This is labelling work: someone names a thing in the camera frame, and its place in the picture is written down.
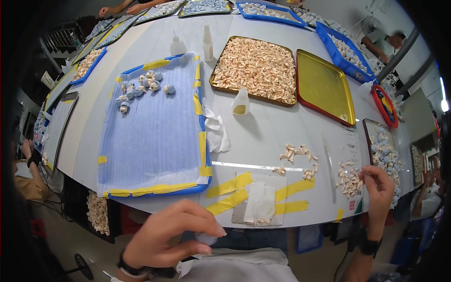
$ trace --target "fingernail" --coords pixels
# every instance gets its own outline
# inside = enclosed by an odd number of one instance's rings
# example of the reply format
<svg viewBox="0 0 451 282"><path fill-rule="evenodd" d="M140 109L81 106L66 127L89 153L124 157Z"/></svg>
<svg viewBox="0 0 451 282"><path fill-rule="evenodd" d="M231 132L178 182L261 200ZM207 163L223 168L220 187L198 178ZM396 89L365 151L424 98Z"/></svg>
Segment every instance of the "fingernail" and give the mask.
<svg viewBox="0 0 451 282"><path fill-rule="evenodd" d="M217 229L218 233L222 234L222 236L226 236L227 235L227 232L224 230L224 228L222 228L221 225L219 225L219 223L217 223L216 229Z"/></svg>
<svg viewBox="0 0 451 282"><path fill-rule="evenodd" d="M212 249L207 245L199 245L198 252L199 254L212 254Z"/></svg>

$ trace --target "wall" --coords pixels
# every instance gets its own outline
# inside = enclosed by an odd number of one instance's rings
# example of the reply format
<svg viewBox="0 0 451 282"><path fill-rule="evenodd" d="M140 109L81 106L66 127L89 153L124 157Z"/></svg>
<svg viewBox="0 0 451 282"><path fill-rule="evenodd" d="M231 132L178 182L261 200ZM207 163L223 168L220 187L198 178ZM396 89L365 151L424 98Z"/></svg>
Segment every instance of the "wall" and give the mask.
<svg viewBox="0 0 451 282"><path fill-rule="evenodd" d="M310 11L321 15L325 19L338 22L356 38L362 28L360 24L353 29L351 28L363 17L371 16L371 13L365 7L370 6L372 2L373 0L306 0L302 4L305 8L309 8ZM286 0L277 0L277 3L289 5ZM377 5L377 3L384 3L384 1L376 1L375 3ZM373 17L381 22L382 30L389 35L394 31L401 30L408 37L414 28L414 23L398 2L386 0L384 10L386 10L385 13L380 9L376 9L373 12ZM357 37L357 41L359 42L362 37L363 32ZM420 35L410 51L396 67L401 80L407 82L423 65L429 54L429 48L424 38Z"/></svg>

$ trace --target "sleeve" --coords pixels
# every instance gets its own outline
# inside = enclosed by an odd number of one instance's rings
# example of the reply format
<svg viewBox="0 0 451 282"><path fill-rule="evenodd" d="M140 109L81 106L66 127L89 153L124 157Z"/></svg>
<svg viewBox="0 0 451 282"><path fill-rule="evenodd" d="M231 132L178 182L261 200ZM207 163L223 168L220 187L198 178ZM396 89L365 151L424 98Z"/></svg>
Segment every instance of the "sleeve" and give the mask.
<svg viewBox="0 0 451 282"><path fill-rule="evenodd" d="M367 34L368 39L371 41L371 43L375 43L376 41L378 41L379 39L381 39L383 37L383 32L379 31L379 30L375 30L371 33Z"/></svg>
<svg viewBox="0 0 451 282"><path fill-rule="evenodd" d="M33 179L16 176L14 182L26 200L45 200L49 196L49 188L46 185L36 184Z"/></svg>

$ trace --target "black hair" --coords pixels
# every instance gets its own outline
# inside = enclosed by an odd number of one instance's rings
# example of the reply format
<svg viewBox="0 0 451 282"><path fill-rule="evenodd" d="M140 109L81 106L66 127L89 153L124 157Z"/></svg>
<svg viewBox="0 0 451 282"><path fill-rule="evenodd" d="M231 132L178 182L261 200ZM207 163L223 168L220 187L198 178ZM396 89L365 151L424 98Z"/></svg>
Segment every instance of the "black hair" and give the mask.
<svg viewBox="0 0 451 282"><path fill-rule="evenodd" d="M405 35L401 32L401 31L395 31L395 33L393 34L393 36L399 36L399 37L401 37L401 39L404 39L405 38Z"/></svg>

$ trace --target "blue crate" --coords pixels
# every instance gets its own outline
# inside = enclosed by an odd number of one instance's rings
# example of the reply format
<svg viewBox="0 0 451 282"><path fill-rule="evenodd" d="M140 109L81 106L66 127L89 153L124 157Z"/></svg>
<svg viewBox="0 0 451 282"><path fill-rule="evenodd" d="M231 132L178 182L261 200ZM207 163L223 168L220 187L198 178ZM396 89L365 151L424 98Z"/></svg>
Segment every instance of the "blue crate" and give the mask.
<svg viewBox="0 0 451 282"><path fill-rule="evenodd" d="M102 53L100 53L100 55L96 58L96 60L89 67L89 69L87 70L86 74L82 78L80 78L79 80L71 81L69 84L77 85L77 84L85 82L86 79L88 78L88 76L91 74L92 70L96 67L97 63L100 61L100 59L105 54L106 54L106 47L105 47L105 49L103 49Z"/></svg>
<svg viewBox="0 0 451 282"><path fill-rule="evenodd" d="M268 9L272 9L272 10L278 10L278 11L282 11L282 12L287 12L290 13L290 15L297 21L299 21L299 23L294 22L292 20L289 19L284 19L284 18L276 18L276 17L270 17L270 16L259 16L259 15L249 15L249 14L245 14L243 12L243 10L241 9L241 7L239 6L240 4L261 4L261 3L254 3L254 2L237 2L236 6L238 7L239 12L243 15L244 18L249 18L249 19L257 19L257 20L262 20L262 21L269 21L269 22L276 22L276 23L284 23L284 24L288 24L291 26L295 26L298 28L303 28L306 27L307 24L305 23L305 21L303 21L295 12L293 12L290 9L285 9L285 8L281 8L281 7L277 7L277 6L273 6L273 5L265 5L266 8Z"/></svg>
<svg viewBox="0 0 451 282"><path fill-rule="evenodd" d="M354 45L354 43L352 43L352 41L349 38L339 33L338 31L329 28L319 22L317 22L316 33L321 39L321 42L326 47L326 50L331 56L334 65L342 69L345 74L349 75L350 77L354 78L360 83L370 82L375 79L376 81L374 83L379 84L376 76L374 75L370 66L366 62L362 53L360 53L360 51L357 49L357 47ZM343 58L343 56L340 54L340 51L338 51L338 48L335 46L335 43L329 37L328 33L335 36L336 39L344 41L349 46L349 48L351 48L351 50L354 51L354 54L356 54L359 57L359 59L362 61L362 64L367 67L368 74L370 75L364 73L361 69L359 69L355 65L348 62L345 58Z"/></svg>

